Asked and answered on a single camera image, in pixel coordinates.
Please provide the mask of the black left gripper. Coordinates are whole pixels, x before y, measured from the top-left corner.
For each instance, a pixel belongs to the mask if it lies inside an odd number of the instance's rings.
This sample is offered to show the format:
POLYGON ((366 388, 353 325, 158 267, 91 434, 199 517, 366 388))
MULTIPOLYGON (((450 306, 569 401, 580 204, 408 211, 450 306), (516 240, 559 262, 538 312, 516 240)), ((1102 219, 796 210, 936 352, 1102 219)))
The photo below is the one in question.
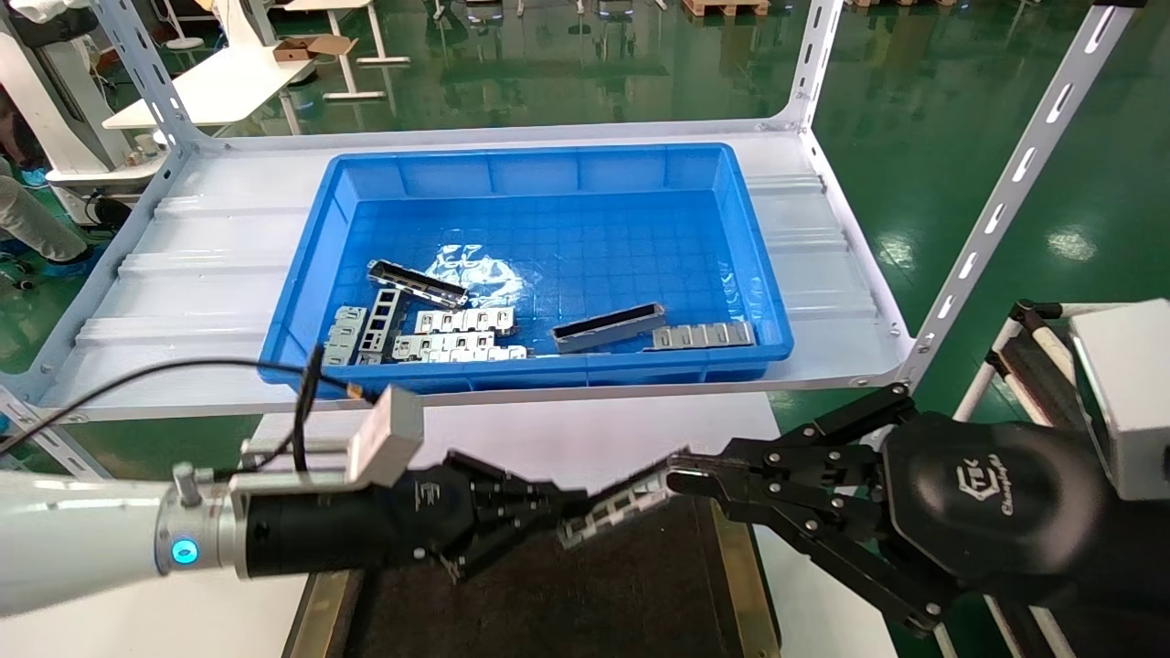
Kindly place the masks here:
POLYGON ((467 582, 589 507, 589 491, 456 451, 395 484, 344 484, 338 472, 252 473, 242 478, 242 575, 400 569, 431 558, 467 582), (475 508, 505 519, 480 525, 475 508))

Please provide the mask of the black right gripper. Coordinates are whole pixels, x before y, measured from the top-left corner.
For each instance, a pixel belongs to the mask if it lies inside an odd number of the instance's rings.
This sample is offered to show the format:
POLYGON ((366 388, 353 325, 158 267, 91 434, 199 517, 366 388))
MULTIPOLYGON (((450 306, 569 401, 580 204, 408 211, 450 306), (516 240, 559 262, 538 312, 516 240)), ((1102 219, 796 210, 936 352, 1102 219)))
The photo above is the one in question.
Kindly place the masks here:
POLYGON ((1166 618, 1166 447, 1106 425, 959 421, 918 413, 895 383, 776 439, 677 453, 668 468, 759 475, 673 477, 670 491, 772 530, 918 636, 966 594, 1166 618), (882 429, 880 450, 862 443, 882 429), (881 467, 892 561, 869 549, 878 532, 846 530, 853 510, 880 518, 876 503, 835 508, 827 491, 803 486, 870 484, 881 467))

